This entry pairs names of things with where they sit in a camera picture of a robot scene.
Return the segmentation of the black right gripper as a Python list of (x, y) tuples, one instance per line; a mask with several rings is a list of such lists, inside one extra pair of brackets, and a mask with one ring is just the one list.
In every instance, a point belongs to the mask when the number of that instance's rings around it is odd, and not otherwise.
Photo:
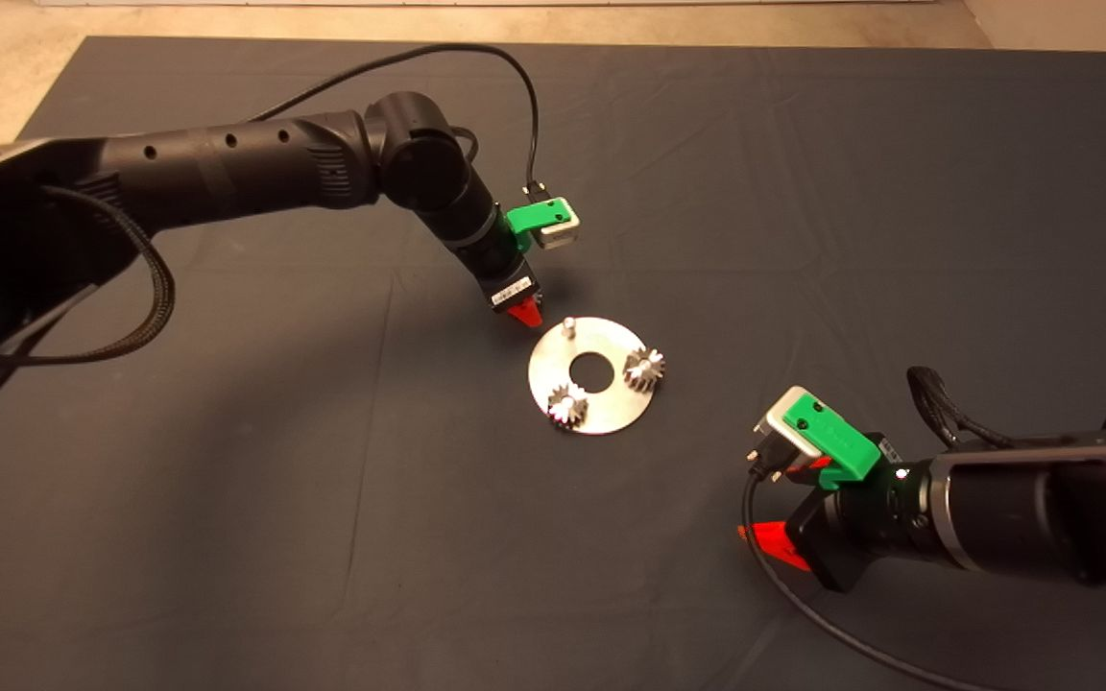
[[(831, 458), (790, 465), (786, 475), (813, 475), (833, 464)], [(785, 522), (764, 521), (738, 525), (742, 541), (754, 538), (766, 557), (811, 573), (833, 593), (849, 593), (869, 567), (869, 552), (851, 540), (843, 524), (837, 494), (816, 488)]]

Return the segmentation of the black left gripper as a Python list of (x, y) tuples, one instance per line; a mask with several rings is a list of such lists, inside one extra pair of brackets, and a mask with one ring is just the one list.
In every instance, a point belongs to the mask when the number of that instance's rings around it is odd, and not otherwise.
[(478, 287), (495, 314), (507, 311), (510, 318), (528, 328), (543, 323), (541, 285), (525, 255), (519, 254), (499, 273), (479, 276)]

